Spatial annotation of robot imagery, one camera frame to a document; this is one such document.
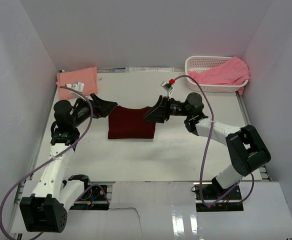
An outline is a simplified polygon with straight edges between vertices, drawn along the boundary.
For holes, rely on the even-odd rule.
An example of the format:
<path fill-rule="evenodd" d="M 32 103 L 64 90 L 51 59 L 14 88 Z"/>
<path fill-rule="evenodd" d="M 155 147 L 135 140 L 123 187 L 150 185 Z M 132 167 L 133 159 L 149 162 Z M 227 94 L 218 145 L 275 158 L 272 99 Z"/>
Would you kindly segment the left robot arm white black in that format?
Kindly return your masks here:
<path fill-rule="evenodd" d="M 19 203 L 28 232 L 61 233 L 67 223 L 68 211 L 78 200 L 91 196 L 92 187 L 86 175 L 64 175 L 83 135 L 78 127 L 86 120 L 106 118 L 118 105 L 92 93 L 90 99 L 78 98 L 74 104 L 60 100 L 54 104 L 54 122 L 48 164 L 31 192 Z"/>

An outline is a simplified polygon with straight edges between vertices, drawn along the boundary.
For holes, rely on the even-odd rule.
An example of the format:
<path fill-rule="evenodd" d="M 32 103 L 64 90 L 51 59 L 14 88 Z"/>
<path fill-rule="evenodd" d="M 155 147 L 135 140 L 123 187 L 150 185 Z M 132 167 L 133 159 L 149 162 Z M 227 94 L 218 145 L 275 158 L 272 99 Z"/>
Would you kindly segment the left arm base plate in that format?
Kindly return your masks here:
<path fill-rule="evenodd" d="M 78 211 L 107 211 L 109 209 L 109 202 L 111 202 L 113 184 L 111 182 L 101 183 L 100 186 L 93 186 L 87 193 L 84 194 L 78 201 L 76 201 L 70 210 Z"/>

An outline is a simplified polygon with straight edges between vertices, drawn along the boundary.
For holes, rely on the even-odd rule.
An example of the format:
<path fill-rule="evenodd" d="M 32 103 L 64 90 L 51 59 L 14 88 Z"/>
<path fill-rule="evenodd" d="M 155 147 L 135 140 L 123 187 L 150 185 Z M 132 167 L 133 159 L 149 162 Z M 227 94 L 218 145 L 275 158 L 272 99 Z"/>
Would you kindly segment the dark red t shirt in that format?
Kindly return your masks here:
<path fill-rule="evenodd" d="M 153 139 L 156 123 L 144 120 L 150 106 L 131 109 L 117 106 L 108 116 L 108 139 Z"/>

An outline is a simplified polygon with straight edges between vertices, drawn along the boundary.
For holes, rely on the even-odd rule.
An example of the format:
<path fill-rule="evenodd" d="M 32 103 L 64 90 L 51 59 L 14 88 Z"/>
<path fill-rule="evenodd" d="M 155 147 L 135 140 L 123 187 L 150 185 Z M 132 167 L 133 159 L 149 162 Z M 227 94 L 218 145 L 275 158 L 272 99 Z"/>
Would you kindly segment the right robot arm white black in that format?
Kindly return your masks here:
<path fill-rule="evenodd" d="M 206 186 L 215 198 L 222 200 L 244 177 L 267 164 L 271 154 L 254 126 L 236 127 L 215 122 L 204 114 L 203 109 L 203 99 L 199 93 L 189 93 L 184 102 L 161 95 L 144 114 L 144 120 L 163 124 L 171 116 L 183 116 L 189 133 L 227 147 L 231 164 Z"/>

